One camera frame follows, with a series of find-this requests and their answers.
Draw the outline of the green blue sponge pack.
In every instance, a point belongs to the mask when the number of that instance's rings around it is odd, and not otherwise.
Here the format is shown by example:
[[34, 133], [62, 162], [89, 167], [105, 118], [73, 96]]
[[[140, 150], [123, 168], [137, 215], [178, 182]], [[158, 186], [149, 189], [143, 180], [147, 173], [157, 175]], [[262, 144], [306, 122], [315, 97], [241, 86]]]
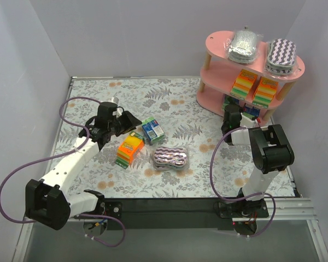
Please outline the green blue sponge pack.
[[249, 119], [256, 120], [260, 115], [260, 109], [249, 104], [244, 104], [243, 115]]
[[142, 130], [150, 145], [159, 142], [165, 137], [165, 132], [153, 117], [149, 117], [142, 122]]
[[228, 104], [239, 104], [239, 100], [237, 98], [228, 96], [228, 95], [224, 95], [224, 102], [223, 105], [226, 106]]

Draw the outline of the orange boxed sponge pack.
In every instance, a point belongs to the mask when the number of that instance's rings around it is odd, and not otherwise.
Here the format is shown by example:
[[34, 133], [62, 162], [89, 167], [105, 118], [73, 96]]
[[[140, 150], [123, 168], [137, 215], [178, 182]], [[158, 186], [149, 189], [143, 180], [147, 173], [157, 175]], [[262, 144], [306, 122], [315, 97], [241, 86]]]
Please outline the orange boxed sponge pack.
[[127, 169], [145, 145], [145, 138], [136, 132], [130, 132], [117, 149], [115, 163]]
[[230, 94], [234, 97], [245, 99], [257, 80], [258, 75], [242, 69], [235, 79]]
[[262, 108], [268, 108], [276, 95], [277, 88], [277, 81], [261, 77], [253, 94], [252, 103]]

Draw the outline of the purple wavy sponge pack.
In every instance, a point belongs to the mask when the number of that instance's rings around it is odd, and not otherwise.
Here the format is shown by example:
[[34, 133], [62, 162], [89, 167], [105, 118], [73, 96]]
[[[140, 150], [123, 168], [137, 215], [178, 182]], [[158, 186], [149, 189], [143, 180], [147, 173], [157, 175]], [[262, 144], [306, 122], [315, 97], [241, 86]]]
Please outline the purple wavy sponge pack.
[[157, 170], [185, 170], [189, 167], [189, 154], [182, 147], [157, 147], [152, 154]]
[[267, 43], [265, 71], [278, 76], [291, 75], [296, 64], [297, 46], [293, 41], [278, 38]]

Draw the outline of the silver scrubber sponge pack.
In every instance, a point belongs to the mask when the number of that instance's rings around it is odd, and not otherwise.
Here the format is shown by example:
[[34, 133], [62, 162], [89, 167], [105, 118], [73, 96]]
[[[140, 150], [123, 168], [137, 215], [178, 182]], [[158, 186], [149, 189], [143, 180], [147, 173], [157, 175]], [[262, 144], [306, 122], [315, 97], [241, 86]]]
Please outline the silver scrubber sponge pack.
[[263, 35], [251, 31], [248, 27], [234, 31], [224, 43], [227, 59], [238, 64], [252, 64], [259, 55], [259, 46]]

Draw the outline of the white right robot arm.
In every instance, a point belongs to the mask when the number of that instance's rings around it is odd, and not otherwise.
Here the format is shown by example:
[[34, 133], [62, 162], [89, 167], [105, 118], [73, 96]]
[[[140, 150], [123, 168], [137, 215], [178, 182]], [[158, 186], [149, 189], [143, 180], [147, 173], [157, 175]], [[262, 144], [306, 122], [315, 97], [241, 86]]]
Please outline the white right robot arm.
[[243, 109], [232, 102], [225, 106], [221, 127], [228, 145], [249, 145], [254, 163], [248, 182], [239, 190], [237, 197], [218, 203], [221, 218], [266, 218], [268, 209], [265, 193], [273, 179], [289, 165], [295, 155], [284, 129], [279, 124], [248, 128], [242, 125]]

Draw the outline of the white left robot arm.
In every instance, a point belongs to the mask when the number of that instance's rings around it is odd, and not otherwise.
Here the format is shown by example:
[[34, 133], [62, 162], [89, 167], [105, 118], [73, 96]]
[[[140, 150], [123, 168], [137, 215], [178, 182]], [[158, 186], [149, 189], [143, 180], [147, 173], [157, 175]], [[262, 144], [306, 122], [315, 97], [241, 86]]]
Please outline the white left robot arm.
[[110, 142], [112, 136], [127, 134], [141, 125], [129, 111], [118, 115], [118, 105], [102, 102], [97, 115], [86, 121], [71, 154], [40, 180], [30, 180], [25, 188], [25, 215], [52, 229], [60, 230], [76, 215], [102, 215], [104, 195], [87, 189], [70, 198], [68, 190], [84, 166]]

